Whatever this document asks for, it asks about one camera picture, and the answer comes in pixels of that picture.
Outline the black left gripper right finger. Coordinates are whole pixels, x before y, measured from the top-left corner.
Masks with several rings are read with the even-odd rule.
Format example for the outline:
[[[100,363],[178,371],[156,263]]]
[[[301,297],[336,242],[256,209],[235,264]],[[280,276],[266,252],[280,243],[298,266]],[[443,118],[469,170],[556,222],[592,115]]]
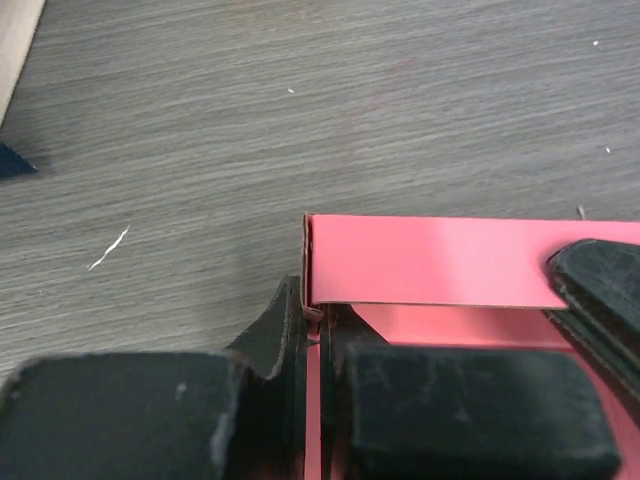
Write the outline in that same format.
[[[351,306],[323,312],[324,478],[622,476],[608,401],[569,341],[401,344]]]

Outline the pink paper box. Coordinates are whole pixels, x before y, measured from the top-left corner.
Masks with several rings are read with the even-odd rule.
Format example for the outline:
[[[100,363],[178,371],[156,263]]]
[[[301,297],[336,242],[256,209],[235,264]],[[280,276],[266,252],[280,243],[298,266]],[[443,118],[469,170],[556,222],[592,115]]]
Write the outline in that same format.
[[[574,241],[637,243],[635,222],[308,214],[301,303],[307,363],[305,475],[321,479],[319,323],[351,306],[393,344],[528,348],[574,354],[546,318],[562,300],[547,259]]]

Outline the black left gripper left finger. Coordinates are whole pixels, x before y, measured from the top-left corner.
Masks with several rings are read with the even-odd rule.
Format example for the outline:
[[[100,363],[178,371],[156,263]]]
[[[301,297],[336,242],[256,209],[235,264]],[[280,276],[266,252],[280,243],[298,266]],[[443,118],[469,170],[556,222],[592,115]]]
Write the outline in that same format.
[[[5,479],[299,479],[300,280],[218,352],[41,356],[1,387]]]

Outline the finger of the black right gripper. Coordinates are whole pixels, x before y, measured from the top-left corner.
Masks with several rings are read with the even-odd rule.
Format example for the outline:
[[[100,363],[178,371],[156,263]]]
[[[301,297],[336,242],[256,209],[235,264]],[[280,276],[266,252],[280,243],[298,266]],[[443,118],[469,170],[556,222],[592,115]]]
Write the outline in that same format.
[[[568,308],[546,309],[632,395],[639,393],[639,247],[583,239],[547,261],[550,286]]]

